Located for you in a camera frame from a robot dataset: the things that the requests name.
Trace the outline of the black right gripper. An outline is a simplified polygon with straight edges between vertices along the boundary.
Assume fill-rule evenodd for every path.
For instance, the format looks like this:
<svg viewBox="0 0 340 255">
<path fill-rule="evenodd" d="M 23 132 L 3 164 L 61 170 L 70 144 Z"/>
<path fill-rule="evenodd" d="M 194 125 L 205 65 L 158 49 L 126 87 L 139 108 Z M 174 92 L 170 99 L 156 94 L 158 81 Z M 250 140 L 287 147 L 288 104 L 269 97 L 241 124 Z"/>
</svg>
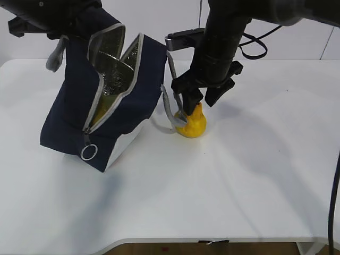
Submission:
<svg viewBox="0 0 340 255">
<path fill-rule="evenodd" d="M 223 94 L 234 87 L 235 82 L 230 78 L 239 75 L 242 70 L 243 65 L 233 61 L 233 58 L 215 58 L 195 50 L 190 69 L 173 79 L 171 88 L 176 94 L 182 95 L 186 115 L 192 115 L 196 105 L 203 99 L 199 88 L 208 88 L 205 102 L 213 107 Z"/>
</svg>

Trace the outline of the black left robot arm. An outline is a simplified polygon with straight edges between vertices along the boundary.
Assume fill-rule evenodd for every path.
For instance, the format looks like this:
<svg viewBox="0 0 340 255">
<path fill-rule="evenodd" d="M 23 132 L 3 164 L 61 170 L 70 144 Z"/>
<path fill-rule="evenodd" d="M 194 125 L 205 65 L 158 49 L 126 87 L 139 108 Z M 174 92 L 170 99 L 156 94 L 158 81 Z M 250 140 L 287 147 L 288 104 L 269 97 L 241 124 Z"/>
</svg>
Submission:
<svg viewBox="0 0 340 255">
<path fill-rule="evenodd" d="M 1 1 L 1 8 L 15 15 L 8 22 L 8 31 L 18 38 L 27 33 L 44 33 L 51 40 L 78 35 L 78 16 L 87 9 L 100 7 L 101 1 Z"/>
</svg>

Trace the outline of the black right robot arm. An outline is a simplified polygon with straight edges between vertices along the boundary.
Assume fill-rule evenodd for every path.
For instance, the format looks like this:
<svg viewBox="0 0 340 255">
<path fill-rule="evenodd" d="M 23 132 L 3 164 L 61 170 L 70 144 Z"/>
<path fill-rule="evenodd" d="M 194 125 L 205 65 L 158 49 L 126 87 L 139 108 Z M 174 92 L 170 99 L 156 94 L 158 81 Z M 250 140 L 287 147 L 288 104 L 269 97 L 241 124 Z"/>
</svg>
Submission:
<svg viewBox="0 0 340 255">
<path fill-rule="evenodd" d="M 170 33 L 166 45 L 170 52 L 194 48 L 188 71 L 173 79 L 172 89 L 182 96 L 182 111 L 191 115 L 202 100 L 213 106 L 234 87 L 233 75 L 243 66 L 234 60 L 243 36 L 258 44 L 261 41 L 245 34 L 252 19 L 279 26 L 292 26 L 301 19 L 339 26 L 339 1 L 209 1 L 206 26 Z"/>
</svg>

